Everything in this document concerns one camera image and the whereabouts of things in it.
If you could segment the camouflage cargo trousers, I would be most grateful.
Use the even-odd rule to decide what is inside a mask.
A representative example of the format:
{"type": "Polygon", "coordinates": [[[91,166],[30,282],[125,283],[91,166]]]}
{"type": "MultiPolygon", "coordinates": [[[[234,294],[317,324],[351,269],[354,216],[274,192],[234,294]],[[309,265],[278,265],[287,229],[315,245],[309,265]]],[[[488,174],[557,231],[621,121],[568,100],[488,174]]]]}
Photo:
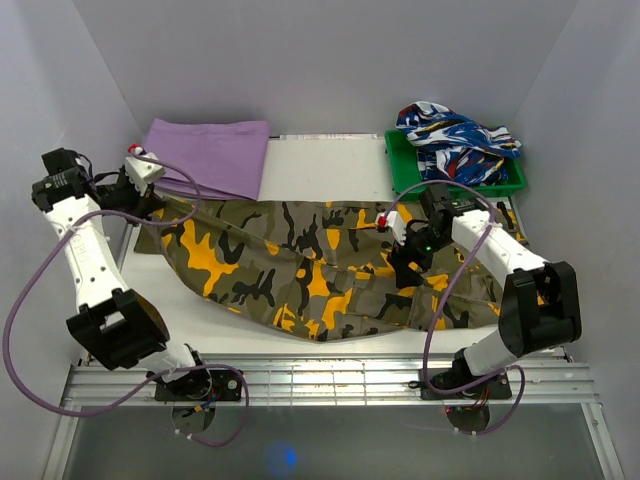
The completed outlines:
{"type": "Polygon", "coordinates": [[[502,290],[455,246],[424,284],[399,290],[393,237],[375,227],[383,202],[167,198],[135,249],[160,255],[195,294],[250,321],[317,342],[398,330],[490,326],[502,290]]]}

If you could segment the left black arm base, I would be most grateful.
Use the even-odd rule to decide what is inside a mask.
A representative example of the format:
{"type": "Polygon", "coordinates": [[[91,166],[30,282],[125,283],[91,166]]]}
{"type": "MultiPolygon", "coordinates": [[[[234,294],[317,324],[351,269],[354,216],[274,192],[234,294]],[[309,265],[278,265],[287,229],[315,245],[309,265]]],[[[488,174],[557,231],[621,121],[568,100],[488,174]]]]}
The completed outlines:
{"type": "Polygon", "coordinates": [[[229,369],[189,372],[177,380],[158,380],[154,399],[161,402],[239,401],[242,386],[239,377],[229,369]]]}

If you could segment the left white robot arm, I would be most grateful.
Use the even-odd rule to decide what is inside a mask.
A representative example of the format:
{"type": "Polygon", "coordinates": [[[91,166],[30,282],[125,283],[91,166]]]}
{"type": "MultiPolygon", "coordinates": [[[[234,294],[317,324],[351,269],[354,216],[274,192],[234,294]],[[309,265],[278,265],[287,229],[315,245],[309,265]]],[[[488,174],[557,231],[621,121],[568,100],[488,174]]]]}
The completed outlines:
{"type": "Polygon", "coordinates": [[[210,372],[194,349],[171,338],[157,309],[126,285],[102,226],[104,210],[124,213],[136,225],[161,208],[154,184],[163,166],[134,145],[116,182],[102,185],[75,151],[58,148],[42,160],[47,174],[33,184],[31,198],[65,243],[76,292],[77,313],[66,321],[71,336],[108,370],[139,366],[178,398],[206,397],[210,372]]]}

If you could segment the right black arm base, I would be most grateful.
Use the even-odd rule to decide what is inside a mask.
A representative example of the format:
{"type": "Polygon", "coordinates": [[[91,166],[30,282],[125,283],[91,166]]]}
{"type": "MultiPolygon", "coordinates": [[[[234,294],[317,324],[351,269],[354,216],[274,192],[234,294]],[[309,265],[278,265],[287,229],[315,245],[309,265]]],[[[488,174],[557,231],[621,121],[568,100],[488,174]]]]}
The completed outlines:
{"type": "MultiPolygon", "coordinates": [[[[476,377],[459,380],[452,377],[448,370],[443,369],[429,372],[429,376],[431,384],[439,390],[453,390],[476,380],[476,377]]],[[[465,400],[475,402],[479,400],[508,400],[513,395],[505,373],[501,373],[472,388],[466,388],[456,393],[442,394],[429,387],[426,383],[424,370],[421,369],[418,373],[418,380],[414,383],[414,388],[419,390],[422,400],[465,400]]]]}

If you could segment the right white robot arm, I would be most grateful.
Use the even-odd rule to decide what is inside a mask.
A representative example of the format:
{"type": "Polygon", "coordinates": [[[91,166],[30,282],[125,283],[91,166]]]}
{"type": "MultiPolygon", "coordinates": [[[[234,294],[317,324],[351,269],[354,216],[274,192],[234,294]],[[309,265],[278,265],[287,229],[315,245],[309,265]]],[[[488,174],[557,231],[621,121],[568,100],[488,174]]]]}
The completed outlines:
{"type": "Polygon", "coordinates": [[[421,183],[425,220],[413,230],[394,206],[379,214],[379,230],[390,230],[388,257],[400,288],[421,279],[412,264],[428,270],[435,252],[455,244],[465,260],[479,261],[502,290],[497,328],[478,343],[461,349],[451,367],[422,375],[418,386],[443,395],[474,397],[502,371],[531,353],[577,341],[582,335],[577,277],[565,261],[552,263],[531,252],[497,222],[497,210],[479,192],[456,199],[448,181],[421,183]]]}

